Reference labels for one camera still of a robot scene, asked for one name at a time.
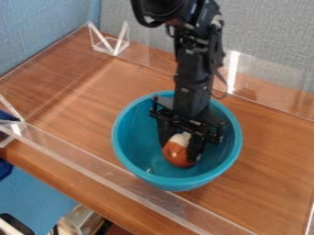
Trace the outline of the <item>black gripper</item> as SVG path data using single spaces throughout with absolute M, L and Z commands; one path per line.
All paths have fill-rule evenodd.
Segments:
M 225 139 L 228 121 L 220 119 L 209 108 L 194 117 L 184 117 L 172 109 L 173 98 L 164 95 L 150 97 L 149 116 L 156 120 L 157 140 L 164 146 L 173 134 L 186 132 L 186 161 L 194 162 L 202 152 L 205 142 L 218 144 Z

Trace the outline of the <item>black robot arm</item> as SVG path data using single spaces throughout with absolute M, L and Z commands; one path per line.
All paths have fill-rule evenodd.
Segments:
M 149 115 L 156 119 L 164 158 L 185 167 L 196 163 L 208 142 L 224 139 L 225 122 L 209 111 L 221 47 L 224 22 L 214 0 L 129 0 L 142 26 L 164 26 L 173 40 L 176 72 L 173 96 L 153 96 Z

